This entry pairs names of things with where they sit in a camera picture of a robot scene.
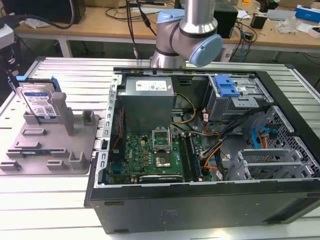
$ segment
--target slotted aluminum surface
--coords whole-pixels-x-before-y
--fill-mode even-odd
[[[75,114],[93,109],[100,116],[93,155],[100,147],[103,118],[114,67],[148,67],[149,61],[93,58],[46,58],[35,62],[29,77],[58,79],[67,94],[66,104]],[[214,70],[267,71],[314,132],[320,136],[319,96],[294,69],[282,64],[215,62]],[[0,158],[24,123],[25,106],[10,95],[0,107]],[[318,239],[320,208],[289,224],[270,227],[232,227],[190,231],[168,231],[106,236],[93,209],[85,209],[83,200],[88,175],[57,177],[0,177],[1,239]]]

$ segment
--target workbench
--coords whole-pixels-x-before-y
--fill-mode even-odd
[[[114,67],[148,67],[148,60],[42,58],[26,76],[58,79],[67,94],[66,105],[74,114],[92,109],[100,116],[92,157],[108,108],[108,94]],[[313,131],[320,136],[320,95],[294,68],[283,64],[222,63],[206,68],[267,71]],[[0,107],[0,159],[16,138],[25,120],[25,104],[11,93]],[[60,176],[0,177],[0,239],[291,239],[320,237],[320,208],[289,225],[232,227],[135,234],[106,235],[93,209],[84,208],[88,174]]]
[[[237,10],[245,10],[252,14],[259,4],[251,1],[249,4],[239,1]],[[289,10],[285,7],[279,7],[279,10]],[[115,10],[111,10],[110,14],[115,14]],[[139,13],[133,12],[132,16],[139,16]],[[158,14],[148,15],[152,21],[151,27],[156,31]],[[125,18],[126,14],[117,13],[116,17]],[[251,19],[243,19],[242,22],[250,25]],[[279,52],[301,52],[301,53],[320,53],[320,41],[305,32],[281,34],[276,31],[275,21],[267,20],[263,29],[255,29],[258,34],[256,42],[251,49],[279,51]],[[156,37],[144,25],[142,21],[133,22],[135,42],[139,44],[156,44]],[[125,21],[119,21],[105,15],[103,7],[87,7],[84,18],[79,24],[73,25],[71,28],[61,30],[55,27],[45,27],[33,29],[23,24],[16,29],[17,34],[21,38],[33,39],[51,39],[57,40],[60,44],[62,55],[66,58],[72,57],[72,51],[69,41],[94,41],[94,42],[117,42],[131,43],[131,37],[128,30],[128,24]],[[224,39],[223,54],[221,62],[229,62],[233,50],[240,41],[240,33],[237,29],[233,30],[229,39]]]

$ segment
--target motherboard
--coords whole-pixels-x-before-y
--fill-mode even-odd
[[[158,148],[167,145],[166,151]],[[127,135],[124,160],[109,167],[110,182],[156,183],[167,182],[170,177],[180,182],[196,181],[202,175],[200,152],[203,149],[200,136]]]

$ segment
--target yellow wire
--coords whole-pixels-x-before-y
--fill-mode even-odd
[[[192,104],[192,102],[185,96],[185,95],[183,95],[183,94],[181,94],[181,93],[176,93],[176,95],[178,96],[181,96],[181,97],[183,97],[191,106],[192,106],[192,108],[193,108],[193,114],[192,114],[192,117],[189,119],[189,120],[185,120],[185,121],[174,121],[174,122],[171,122],[172,124],[188,124],[188,123],[190,123],[190,122],[192,122],[192,120],[193,119],[195,119],[195,117],[196,117],[196,111],[197,111],[197,109],[195,108],[195,106]]]

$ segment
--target green circuit board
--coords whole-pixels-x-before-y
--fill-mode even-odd
[[[159,145],[166,139],[156,139]],[[128,135],[125,146],[124,174],[176,174],[183,176],[178,138],[174,137],[170,153],[154,153],[152,135]]]
[[[156,138],[158,145],[166,145],[166,137]],[[193,147],[197,155],[197,162],[200,160],[200,152],[203,151],[202,137],[192,137]],[[172,136],[172,148],[170,153],[165,151],[154,152],[152,135],[127,135],[125,140],[125,155],[122,164],[112,164],[109,168],[113,184],[130,182],[130,176],[139,175],[179,175],[184,178],[184,169],[181,159],[179,137]],[[201,174],[200,166],[194,162],[190,165],[195,167],[197,175]]]

